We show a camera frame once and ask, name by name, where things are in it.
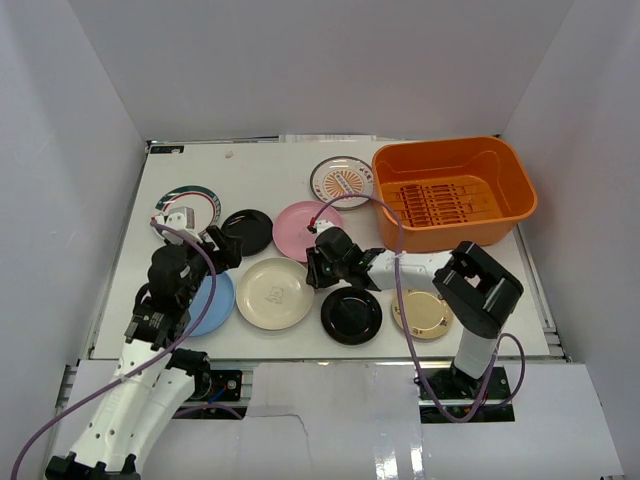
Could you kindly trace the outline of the cream plate with logo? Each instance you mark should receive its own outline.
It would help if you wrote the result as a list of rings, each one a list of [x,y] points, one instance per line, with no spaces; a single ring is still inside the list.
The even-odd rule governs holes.
[[[311,310],[314,289],[306,268],[289,258],[274,257],[252,265],[236,287],[240,314],[263,330],[278,331],[299,323]]]

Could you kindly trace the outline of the pink plate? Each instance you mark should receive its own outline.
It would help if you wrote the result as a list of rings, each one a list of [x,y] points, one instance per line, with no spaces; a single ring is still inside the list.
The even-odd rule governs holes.
[[[317,201],[291,204],[273,224],[273,241],[284,256],[305,263],[306,249],[315,245],[315,235],[308,230],[310,220],[323,206]]]

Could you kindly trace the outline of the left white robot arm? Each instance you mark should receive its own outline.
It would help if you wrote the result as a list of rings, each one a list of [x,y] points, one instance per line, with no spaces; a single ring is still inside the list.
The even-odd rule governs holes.
[[[211,387],[207,355],[181,348],[195,329],[189,308],[205,280],[240,266],[241,239],[208,228],[206,239],[170,227],[151,257],[111,382],[90,395],[99,402],[48,479],[139,479],[144,463],[178,408]]]

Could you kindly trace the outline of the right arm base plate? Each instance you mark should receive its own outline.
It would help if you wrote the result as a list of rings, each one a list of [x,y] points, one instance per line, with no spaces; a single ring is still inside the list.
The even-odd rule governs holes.
[[[425,368],[423,375],[428,380],[436,398],[445,400],[469,400],[478,397],[482,380],[473,379],[458,372],[453,366],[447,368]],[[489,379],[485,397],[488,400],[505,400],[511,393],[503,367],[494,367]]]

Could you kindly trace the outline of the beige gold-rimmed plate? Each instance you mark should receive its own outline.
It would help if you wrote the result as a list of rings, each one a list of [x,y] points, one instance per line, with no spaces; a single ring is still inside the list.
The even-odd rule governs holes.
[[[403,304],[410,335],[415,339],[438,339],[454,323],[454,314],[446,301],[430,292],[406,290]]]

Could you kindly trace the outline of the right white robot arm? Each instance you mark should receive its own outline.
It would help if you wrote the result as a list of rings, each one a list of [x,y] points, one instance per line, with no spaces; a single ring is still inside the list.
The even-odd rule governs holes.
[[[307,283],[315,289],[341,281],[370,291],[404,290],[439,295],[463,327],[447,377],[453,390],[472,399],[488,385],[486,374],[504,324],[524,288],[479,245],[463,241],[452,251],[396,253],[361,249],[331,222],[307,228]]]

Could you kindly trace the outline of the blue plate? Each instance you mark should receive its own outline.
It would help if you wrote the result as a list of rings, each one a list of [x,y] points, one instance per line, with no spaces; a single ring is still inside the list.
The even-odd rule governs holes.
[[[212,277],[207,275],[189,307],[190,322],[187,325],[187,329],[192,327],[198,316],[202,313],[210,294],[211,285]],[[219,328],[231,314],[234,305],[235,287],[232,278],[226,272],[220,273],[216,276],[213,301],[198,327],[192,331],[191,337],[207,335]]]

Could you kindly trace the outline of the white plate orange sunburst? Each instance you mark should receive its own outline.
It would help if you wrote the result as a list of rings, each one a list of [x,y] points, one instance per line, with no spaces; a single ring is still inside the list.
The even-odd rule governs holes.
[[[374,174],[371,166],[351,156],[335,156],[321,161],[312,170],[310,188],[321,202],[349,195],[332,204],[337,210],[354,210],[373,195]]]

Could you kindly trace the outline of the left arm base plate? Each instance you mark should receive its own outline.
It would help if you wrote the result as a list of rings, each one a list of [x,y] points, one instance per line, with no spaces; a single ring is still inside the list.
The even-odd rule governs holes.
[[[195,374],[195,390],[188,402],[237,402],[241,399],[241,370],[209,370]]]

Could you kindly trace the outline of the white plate green rim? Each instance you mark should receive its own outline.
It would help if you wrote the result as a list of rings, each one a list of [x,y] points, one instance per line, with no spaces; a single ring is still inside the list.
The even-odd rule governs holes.
[[[167,216],[171,210],[191,208],[193,224],[198,234],[205,236],[206,229],[217,225],[221,216],[219,197],[209,188],[186,185],[165,193],[155,204],[152,216]]]

